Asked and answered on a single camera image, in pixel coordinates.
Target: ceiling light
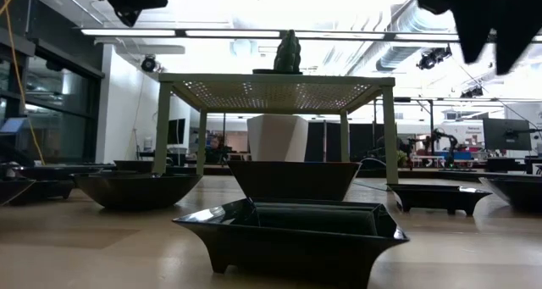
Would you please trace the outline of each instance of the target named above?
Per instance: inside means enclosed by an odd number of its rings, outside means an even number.
[[[194,37],[280,38],[280,32],[278,31],[186,31],[186,35]]]
[[[81,32],[88,36],[175,36],[174,30],[152,29],[82,29]]]
[[[384,34],[359,33],[349,31],[296,31],[296,36],[300,39],[308,38],[333,38],[333,39],[352,39],[352,40],[382,40]]]
[[[455,34],[396,34],[395,40],[417,42],[459,42],[459,36]]]

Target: computer monitor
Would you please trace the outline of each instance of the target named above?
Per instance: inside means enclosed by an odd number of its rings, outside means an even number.
[[[483,119],[485,149],[530,151],[528,121],[522,119]]]
[[[17,134],[26,122],[26,118],[11,118],[7,119],[0,128],[0,133]]]
[[[182,144],[185,140],[185,119],[169,121],[168,144]]]

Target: ceiling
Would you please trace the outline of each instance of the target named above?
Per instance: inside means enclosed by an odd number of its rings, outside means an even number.
[[[108,3],[96,0],[41,0],[80,27],[124,27]],[[138,28],[297,29],[318,31],[455,32],[450,13],[434,16],[415,0],[169,0],[166,8],[141,14]],[[118,39],[118,52],[138,64],[145,53],[170,72],[250,73],[272,68],[279,41],[247,39]],[[532,46],[516,69],[496,78],[492,46],[465,65],[461,49],[432,70],[416,63],[436,44],[409,42],[301,41],[301,68],[311,75],[394,76],[396,96],[459,97],[484,85],[486,97],[542,98],[536,91],[542,48]],[[522,85],[517,91],[516,84]]]

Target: light wood floor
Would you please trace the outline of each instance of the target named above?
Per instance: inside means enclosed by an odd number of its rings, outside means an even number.
[[[1,207],[0,288],[324,287],[249,275],[235,267],[215,275],[203,243],[170,221],[240,198],[233,177],[210,176],[177,207],[145,214],[109,212],[80,191],[68,201]],[[386,203],[412,239],[379,258],[369,288],[542,287],[542,220],[514,214],[495,195],[478,203],[474,218],[416,208],[402,214],[392,194],[360,186],[352,186],[346,200]]]

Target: shelf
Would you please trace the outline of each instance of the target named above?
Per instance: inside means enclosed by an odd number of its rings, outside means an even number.
[[[314,75],[170,74],[162,86],[208,113],[351,113],[393,87],[394,78]]]

